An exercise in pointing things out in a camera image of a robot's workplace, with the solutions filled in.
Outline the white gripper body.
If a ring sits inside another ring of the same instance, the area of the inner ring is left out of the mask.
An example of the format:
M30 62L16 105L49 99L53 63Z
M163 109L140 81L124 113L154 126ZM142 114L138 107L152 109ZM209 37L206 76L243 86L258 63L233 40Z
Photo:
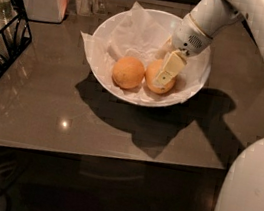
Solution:
M188 57L201 54L212 41L212 38L202 32L190 14L184 16L171 37L172 46Z

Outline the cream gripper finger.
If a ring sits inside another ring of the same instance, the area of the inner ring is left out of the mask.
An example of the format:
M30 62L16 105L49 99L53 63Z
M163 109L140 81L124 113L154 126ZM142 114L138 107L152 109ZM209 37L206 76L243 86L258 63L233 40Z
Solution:
M169 82L171 82L178 73L186 67L187 58L183 52L179 50L174 50L169 52L164 56L162 65L158 70L158 73L154 77L153 85L157 87L165 87Z
M168 40L158 49L157 53L155 54L155 57L157 59L164 59L167 54L170 52L173 52L175 47L172 44L172 38L169 37Z

